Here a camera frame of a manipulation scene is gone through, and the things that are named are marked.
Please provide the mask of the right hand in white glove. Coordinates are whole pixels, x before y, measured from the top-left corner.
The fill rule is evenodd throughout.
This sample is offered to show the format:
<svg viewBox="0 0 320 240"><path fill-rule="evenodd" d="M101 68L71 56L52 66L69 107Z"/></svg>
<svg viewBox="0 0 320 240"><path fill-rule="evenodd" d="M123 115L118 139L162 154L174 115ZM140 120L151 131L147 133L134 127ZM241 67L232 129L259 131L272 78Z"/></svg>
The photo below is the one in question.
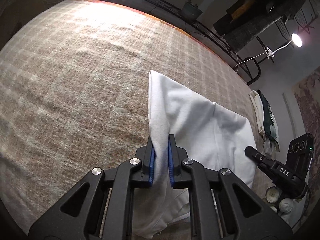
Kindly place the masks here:
<svg viewBox="0 0 320 240"><path fill-rule="evenodd" d="M289 224L296 207L292 199L284 198L282 191L273 186L266 190L264 201L278 216Z"/></svg>

